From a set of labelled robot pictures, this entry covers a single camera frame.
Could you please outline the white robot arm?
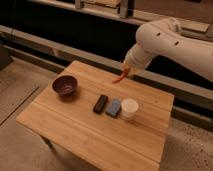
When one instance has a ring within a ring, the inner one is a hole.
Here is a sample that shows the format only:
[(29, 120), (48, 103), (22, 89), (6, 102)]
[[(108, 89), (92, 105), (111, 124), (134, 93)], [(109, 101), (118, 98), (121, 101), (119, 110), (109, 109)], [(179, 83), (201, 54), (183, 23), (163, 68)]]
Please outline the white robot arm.
[(177, 19), (142, 24), (135, 39), (125, 56), (123, 69), (144, 70), (161, 55), (213, 82), (213, 43), (182, 36)]

